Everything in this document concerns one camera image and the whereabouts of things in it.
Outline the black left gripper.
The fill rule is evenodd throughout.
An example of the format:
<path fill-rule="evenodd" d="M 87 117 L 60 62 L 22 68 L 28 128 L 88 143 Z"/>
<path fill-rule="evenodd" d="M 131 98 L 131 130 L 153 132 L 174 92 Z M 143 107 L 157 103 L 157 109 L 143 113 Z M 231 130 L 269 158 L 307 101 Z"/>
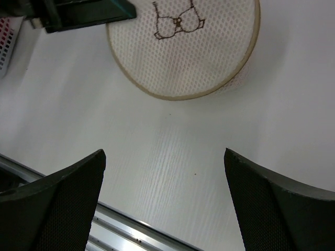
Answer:
<path fill-rule="evenodd" d="M 22 17 L 54 33 L 134 19 L 137 12 L 130 1 L 1 0 L 1 17 Z"/>

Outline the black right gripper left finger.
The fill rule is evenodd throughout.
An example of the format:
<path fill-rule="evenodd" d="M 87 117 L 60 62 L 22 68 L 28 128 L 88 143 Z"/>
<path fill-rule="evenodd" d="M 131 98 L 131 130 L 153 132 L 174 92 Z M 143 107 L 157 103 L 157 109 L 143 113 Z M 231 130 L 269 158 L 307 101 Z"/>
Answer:
<path fill-rule="evenodd" d="M 106 168 L 98 150 L 33 182 L 1 168 L 1 250 L 85 250 Z"/>

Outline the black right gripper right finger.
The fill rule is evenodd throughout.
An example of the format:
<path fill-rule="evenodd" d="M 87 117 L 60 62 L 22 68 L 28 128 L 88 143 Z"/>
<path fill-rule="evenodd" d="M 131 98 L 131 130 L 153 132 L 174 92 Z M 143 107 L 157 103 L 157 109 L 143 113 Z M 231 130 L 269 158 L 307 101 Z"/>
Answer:
<path fill-rule="evenodd" d="M 334 192 L 226 149 L 226 178 L 246 250 L 334 250 Z"/>

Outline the round beige mesh laundry bag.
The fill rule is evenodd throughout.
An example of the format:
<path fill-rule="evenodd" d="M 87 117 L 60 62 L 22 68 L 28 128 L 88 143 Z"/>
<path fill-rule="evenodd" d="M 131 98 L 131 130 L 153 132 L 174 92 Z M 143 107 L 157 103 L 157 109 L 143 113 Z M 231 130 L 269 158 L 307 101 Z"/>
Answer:
<path fill-rule="evenodd" d="M 188 100 L 236 85 L 256 45 L 259 1 L 134 1 L 135 19 L 106 26 L 112 55 L 137 88 Z"/>

